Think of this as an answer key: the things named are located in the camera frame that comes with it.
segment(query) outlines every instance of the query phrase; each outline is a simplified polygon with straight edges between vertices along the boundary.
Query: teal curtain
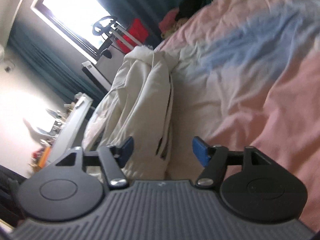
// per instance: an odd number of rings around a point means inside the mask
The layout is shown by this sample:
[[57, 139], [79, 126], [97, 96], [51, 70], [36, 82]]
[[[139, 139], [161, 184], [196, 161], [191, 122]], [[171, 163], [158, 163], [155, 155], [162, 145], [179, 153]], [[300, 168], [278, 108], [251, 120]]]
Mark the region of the teal curtain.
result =
[[41, 37], [22, 23], [14, 22], [8, 45], [65, 102], [72, 102], [78, 92], [89, 95], [94, 100], [93, 105], [97, 105], [104, 97], [103, 92], [64, 64]]

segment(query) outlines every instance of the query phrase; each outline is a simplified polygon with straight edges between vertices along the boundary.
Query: metal screw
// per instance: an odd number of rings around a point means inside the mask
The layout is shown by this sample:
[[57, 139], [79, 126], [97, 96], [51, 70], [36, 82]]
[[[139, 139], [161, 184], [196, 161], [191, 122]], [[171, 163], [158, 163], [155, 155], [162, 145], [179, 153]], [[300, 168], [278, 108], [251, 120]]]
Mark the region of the metal screw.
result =
[[198, 180], [197, 184], [202, 187], [207, 187], [213, 184], [213, 180], [209, 178], [202, 178]]
[[116, 178], [110, 181], [110, 184], [114, 187], [123, 187], [127, 184], [126, 179]]

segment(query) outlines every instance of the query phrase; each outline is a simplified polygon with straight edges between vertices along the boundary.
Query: window frame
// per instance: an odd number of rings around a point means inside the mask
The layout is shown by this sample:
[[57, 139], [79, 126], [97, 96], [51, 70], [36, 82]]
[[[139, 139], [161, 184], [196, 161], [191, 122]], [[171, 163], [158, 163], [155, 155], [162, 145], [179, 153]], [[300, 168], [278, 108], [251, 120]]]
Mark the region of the window frame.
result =
[[96, 61], [101, 57], [102, 51], [109, 48], [112, 44], [110, 38], [106, 39], [99, 49], [94, 47], [89, 41], [83, 37], [77, 35], [68, 27], [66, 27], [57, 17], [54, 16], [52, 11], [43, 4], [44, 0], [38, 0], [35, 4], [35, 8], [43, 14], [51, 23], [58, 27], [65, 35], [67, 35], [75, 44], [77, 44], [81, 49], [93, 57]]

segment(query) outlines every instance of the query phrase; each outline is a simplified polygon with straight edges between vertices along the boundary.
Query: wall outlet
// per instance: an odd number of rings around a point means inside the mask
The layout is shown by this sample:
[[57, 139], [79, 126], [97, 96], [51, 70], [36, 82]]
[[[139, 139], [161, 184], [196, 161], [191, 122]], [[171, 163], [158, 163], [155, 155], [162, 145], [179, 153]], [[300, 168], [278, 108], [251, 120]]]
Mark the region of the wall outlet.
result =
[[15, 67], [16, 67], [15, 64], [10, 60], [5, 60], [4, 62], [1, 63], [1, 68], [3, 68], [4, 71], [6, 71], [7, 73], [12, 72]]

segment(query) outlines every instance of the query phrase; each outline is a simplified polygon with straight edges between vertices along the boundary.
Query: white duvet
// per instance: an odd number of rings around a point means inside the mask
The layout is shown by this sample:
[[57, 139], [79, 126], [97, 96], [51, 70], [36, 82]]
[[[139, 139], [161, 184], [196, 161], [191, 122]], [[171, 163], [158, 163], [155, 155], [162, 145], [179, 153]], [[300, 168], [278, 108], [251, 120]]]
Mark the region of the white duvet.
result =
[[134, 152], [124, 167], [130, 179], [164, 179], [171, 150], [173, 85], [171, 70], [178, 58], [135, 47], [124, 57], [110, 92], [89, 120], [82, 147], [119, 145], [128, 136]]

